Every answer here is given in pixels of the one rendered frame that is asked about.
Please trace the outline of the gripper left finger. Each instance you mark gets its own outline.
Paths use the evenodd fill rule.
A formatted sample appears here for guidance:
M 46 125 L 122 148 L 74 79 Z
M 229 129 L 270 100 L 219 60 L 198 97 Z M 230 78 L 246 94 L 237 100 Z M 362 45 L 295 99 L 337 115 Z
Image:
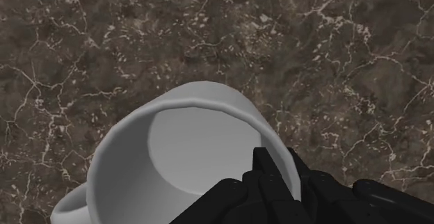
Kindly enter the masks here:
M 310 224 L 267 149 L 253 150 L 242 180 L 222 179 L 169 224 Z

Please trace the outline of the white ceramic mug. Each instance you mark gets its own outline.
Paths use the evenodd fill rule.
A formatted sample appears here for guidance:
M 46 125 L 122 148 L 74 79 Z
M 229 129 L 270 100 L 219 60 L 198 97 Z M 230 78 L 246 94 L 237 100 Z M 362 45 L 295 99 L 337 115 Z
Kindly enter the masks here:
M 222 83 L 180 85 L 109 130 L 51 224 L 169 224 L 218 181 L 240 179 L 255 147 L 268 150 L 299 200 L 293 157 L 248 98 Z

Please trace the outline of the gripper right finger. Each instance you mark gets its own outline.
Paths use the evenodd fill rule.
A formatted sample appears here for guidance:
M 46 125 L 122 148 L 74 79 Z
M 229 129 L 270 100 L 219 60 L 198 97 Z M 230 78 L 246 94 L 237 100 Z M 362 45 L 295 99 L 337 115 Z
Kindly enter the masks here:
M 288 151 L 314 224 L 434 224 L 434 204 L 372 179 L 344 186 L 329 173 L 309 169 L 292 148 Z

